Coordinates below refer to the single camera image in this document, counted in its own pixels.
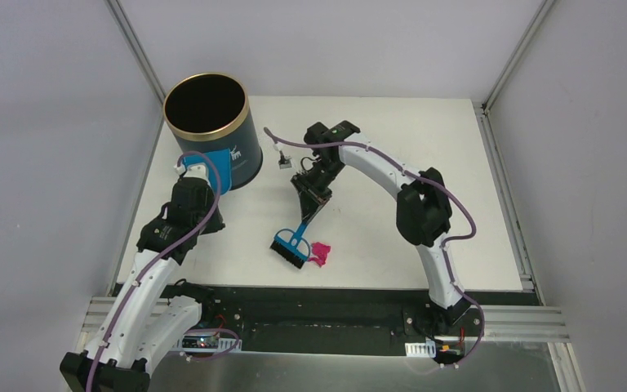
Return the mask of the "blue plastic dustpan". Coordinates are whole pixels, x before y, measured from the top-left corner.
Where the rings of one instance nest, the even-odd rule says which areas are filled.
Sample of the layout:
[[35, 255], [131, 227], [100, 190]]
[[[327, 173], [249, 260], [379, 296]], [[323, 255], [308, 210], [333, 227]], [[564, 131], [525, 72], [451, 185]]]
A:
[[197, 156], [195, 161], [207, 169], [208, 182], [219, 195], [224, 195], [231, 190], [232, 158], [229, 149], [206, 152], [203, 156]]

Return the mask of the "blue hand brush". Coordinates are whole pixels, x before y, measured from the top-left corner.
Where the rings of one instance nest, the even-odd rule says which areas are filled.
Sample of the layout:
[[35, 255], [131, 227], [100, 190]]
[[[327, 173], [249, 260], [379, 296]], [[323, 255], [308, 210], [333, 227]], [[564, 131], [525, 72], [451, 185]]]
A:
[[298, 270], [303, 268], [312, 254], [311, 244], [304, 237], [308, 225], [302, 221], [296, 229], [280, 229], [274, 234], [269, 247]]

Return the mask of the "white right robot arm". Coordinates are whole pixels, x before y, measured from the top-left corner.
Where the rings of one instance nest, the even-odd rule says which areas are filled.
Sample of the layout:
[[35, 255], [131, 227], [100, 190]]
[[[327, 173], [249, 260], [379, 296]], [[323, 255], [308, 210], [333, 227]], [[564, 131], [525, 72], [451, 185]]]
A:
[[446, 193], [442, 174], [433, 167], [417, 173], [408, 171], [371, 146], [360, 129], [348, 121], [332, 128], [316, 122], [307, 129], [304, 146], [311, 149], [314, 162], [291, 179], [300, 201], [298, 230], [303, 231], [330, 201], [330, 185], [344, 168], [359, 171], [396, 202], [396, 228], [416, 248], [426, 274], [432, 327], [443, 335], [460, 328], [471, 304], [464, 297], [448, 249], [455, 204]]

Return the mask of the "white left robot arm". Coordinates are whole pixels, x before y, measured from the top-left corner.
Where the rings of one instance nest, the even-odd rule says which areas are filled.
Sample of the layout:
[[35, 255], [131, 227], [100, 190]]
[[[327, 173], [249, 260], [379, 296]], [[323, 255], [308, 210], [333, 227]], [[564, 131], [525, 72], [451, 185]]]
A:
[[218, 199], [219, 186], [207, 175], [179, 177], [170, 201], [141, 230], [131, 271], [95, 335], [81, 353], [62, 359], [60, 372], [72, 391], [146, 391], [185, 332], [215, 323], [214, 305], [186, 295], [174, 297], [158, 318], [151, 314], [199, 235], [224, 228]]

